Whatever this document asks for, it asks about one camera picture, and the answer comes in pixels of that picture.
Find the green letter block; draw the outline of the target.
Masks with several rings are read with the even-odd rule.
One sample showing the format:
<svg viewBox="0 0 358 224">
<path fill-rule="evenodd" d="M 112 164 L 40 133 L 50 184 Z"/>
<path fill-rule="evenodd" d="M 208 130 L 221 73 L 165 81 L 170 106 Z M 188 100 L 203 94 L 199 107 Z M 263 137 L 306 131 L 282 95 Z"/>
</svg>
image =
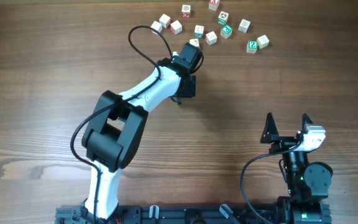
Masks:
<svg viewBox="0 0 358 224">
<path fill-rule="evenodd" d="M 228 38 L 231 36 L 232 31 L 233 31 L 232 27 L 226 24 L 226 25 L 223 26 L 223 28 L 221 29 L 220 35 L 221 35 L 224 39 L 228 39 Z"/>
</svg>

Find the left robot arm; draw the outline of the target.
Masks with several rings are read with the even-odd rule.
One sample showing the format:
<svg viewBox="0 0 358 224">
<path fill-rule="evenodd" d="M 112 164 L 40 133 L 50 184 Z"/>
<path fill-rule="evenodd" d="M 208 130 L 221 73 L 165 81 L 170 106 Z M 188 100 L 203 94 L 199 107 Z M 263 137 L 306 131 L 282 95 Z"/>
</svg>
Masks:
<svg viewBox="0 0 358 224">
<path fill-rule="evenodd" d="M 135 87 L 99 97 L 81 140 L 93 167 L 89 196 L 81 206 L 86 223 L 109 223 L 116 217 L 119 180 L 139 148 L 149 113 L 167 98 L 194 97 L 194 73 L 203 59 L 202 51 L 187 43 L 178 55 L 159 60 Z"/>
</svg>

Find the plain number one block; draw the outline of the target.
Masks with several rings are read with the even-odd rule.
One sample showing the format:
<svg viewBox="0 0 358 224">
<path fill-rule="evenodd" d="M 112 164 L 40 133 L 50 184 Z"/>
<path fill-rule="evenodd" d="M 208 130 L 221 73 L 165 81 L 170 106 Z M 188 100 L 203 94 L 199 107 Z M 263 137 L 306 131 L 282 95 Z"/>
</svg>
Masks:
<svg viewBox="0 0 358 224">
<path fill-rule="evenodd" d="M 218 37 L 214 31 L 211 31 L 205 35 L 205 40 L 208 45 L 215 44 L 217 42 L 217 39 L 218 39 Z"/>
</svg>

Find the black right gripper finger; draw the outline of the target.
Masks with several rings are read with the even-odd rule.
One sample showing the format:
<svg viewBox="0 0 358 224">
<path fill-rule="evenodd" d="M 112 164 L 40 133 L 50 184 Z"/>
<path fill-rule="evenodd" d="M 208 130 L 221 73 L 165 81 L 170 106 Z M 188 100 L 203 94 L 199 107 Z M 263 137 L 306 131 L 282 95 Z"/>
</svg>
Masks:
<svg viewBox="0 0 358 224">
<path fill-rule="evenodd" d="M 312 122 L 312 120 L 310 119 L 310 117 L 306 113 L 303 113 L 301 118 L 302 118 L 302 130 L 305 131 L 306 130 L 306 125 L 307 124 L 313 124 L 313 122 Z"/>
<path fill-rule="evenodd" d="M 279 142 L 279 133 L 273 114 L 272 112 L 269 112 L 266 117 L 265 127 L 260 138 L 260 143 L 269 144 L 273 142 Z"/>
</svg>

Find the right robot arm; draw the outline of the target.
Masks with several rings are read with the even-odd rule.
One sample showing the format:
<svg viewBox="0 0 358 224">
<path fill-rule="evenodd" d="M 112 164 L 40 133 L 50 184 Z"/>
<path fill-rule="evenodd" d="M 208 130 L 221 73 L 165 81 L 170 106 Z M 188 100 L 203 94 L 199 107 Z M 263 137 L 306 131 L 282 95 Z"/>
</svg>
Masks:
<svg viewBox="0 0 358 224">
<path fill-rule="evenodd" d="M 302 130 L 294 137 L 280 136 L 272 113 L 267 114 L 261 143 L 270 144 L 269 154 L 280 153 L 279 168 L 288 187 L 287 197 L 275 203 L 273 223 L 331 223 L 331 211 L 322 200 L 328 198 L 333 169 L 323 162 L 310 162 L 326 137 L 322 126 L 302 115 Z"/>
</svg>

